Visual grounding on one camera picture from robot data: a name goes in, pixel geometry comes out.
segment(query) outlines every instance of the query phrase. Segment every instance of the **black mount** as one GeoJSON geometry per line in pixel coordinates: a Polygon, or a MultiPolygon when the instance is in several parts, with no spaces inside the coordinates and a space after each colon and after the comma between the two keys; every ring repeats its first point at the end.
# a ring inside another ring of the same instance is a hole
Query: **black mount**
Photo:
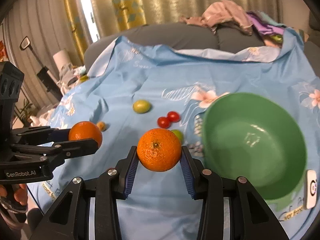
{"type": "MultiPolygon", "coordinates": [[[[88,240],[90,198],[95,197],[95,239],[121,240],[117,199],[126,199],[126,180],[131,163],[138,158],[131,147],[120,160],[96,179],[74,178],[44,215],[30,240],[88,240]]],[[[259,193],[244,177],[236,180],[219,177],[204,169],[182,147],[181,160],[188,159],[196,194],[202,199],[202,213],[197,240],[223,239],[223,197],[230,201],[231,240],[288,240],[284,229],[259,193]]]]}
{"type": "Polygon", "coordinates": [[[10,62],[0,62],[0,185],[5,185],[8,193],[6,198],[0,197],[0,203],[14,213],[25,213],[27,207],[15,201],[12,184],[50,180],[65,159],[91,155],[98,149],[94,139],[69,141],[70,129],[43,126],[12,130],[23,78],[23,72],[10,62]],[[37,146],[49,142],[54,144],[37,146]]]}

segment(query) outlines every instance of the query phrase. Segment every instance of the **green tomato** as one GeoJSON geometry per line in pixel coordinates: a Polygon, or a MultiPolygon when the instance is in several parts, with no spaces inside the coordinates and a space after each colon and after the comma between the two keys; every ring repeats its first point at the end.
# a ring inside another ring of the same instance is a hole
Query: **green tomato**
{"type": "Polygon", "coordinates": [[[183,142],[183,133],[177,129],[171,130],[179,139],[180,142],[183,142]]]}
{"type": "Polygon", "coordinates": [[[132,108],[136,113],[144,114],[150,110],[151,104],[146,100],[138,100],[133,104],[132,108]]]}

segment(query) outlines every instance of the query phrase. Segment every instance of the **cherry tomato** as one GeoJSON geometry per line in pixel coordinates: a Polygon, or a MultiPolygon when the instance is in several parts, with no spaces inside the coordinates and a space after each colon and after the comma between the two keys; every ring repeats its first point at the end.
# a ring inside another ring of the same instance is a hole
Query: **cherry tomato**
{"type": "Polygon", "coordinates": [[[170,121],[168,118],[161,116],[158,118],[157,124],[160,128],[169,128],[169,126],[171,125],[170,121]]]}
{"type": "Polygon", "coordinates": [[[180,121],[180,115],[175,111],[170,111],[167,114],[167,118],[170,122],[179,122],[180,121]]]}

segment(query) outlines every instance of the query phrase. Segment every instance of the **wall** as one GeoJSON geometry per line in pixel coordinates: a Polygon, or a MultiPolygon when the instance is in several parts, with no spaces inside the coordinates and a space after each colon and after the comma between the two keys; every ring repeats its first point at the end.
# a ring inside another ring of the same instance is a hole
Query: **wall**
{"type": "Polygon", "coordinates": [[[280,0],[282,3],[283,23],[302,29],[309,30],[309,8],[303,0],[280,0]]]}
{"type": "Polygon", "coordinates": [[[5,19],[5,29],[11,51],[10,61],[24,72],[25,92],[39,109],[57,102],[46,92],[36,74],[41,66],[29,49],[21,51],[19,45],[28,36],[42,63],[59,79],[59,71],[52,56],[62,49],[69,53],[74,65],[82,65],[73,41],[63,0],[18,0],[5,19]]]}

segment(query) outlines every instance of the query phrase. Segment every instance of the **person's hand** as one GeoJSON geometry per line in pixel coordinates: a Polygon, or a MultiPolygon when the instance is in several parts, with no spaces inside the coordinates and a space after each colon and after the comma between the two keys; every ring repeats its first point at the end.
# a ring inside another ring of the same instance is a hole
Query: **person's hand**
{"type": "MultiPolygon", "coordinates": [[[[28,203],[28,190],[26,184],[19,184],[20,188],[14,192],[14,199],[21,205],[26,206],[28,203]]],[[[7,190],[4,186],[0,185],[0,196],[6,197],[7,190]]]]}

